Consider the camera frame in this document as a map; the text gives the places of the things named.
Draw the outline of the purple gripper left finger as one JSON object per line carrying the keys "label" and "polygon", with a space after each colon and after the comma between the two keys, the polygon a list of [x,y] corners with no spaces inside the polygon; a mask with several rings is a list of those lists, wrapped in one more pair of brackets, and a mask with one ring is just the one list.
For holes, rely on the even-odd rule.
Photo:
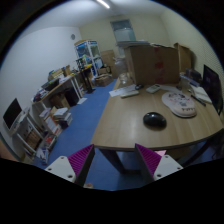
{"label": "purple gripper left finger", "polygon": [[46,171],[79,186],[83,186],[94,155],[94,145],[91,144],[68,157],[58,157],[46,168]]}

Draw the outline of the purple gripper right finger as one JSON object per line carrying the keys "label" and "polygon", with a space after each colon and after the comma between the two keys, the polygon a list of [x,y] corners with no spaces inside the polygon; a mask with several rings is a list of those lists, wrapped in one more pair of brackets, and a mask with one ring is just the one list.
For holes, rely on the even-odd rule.
{"label": "purple gripper right finger", "polygon": [[182,166],[171,156],[166,154],[160,155],[142,145],[136,144],[134,152],[146,184],[160,180],[182,169]]}

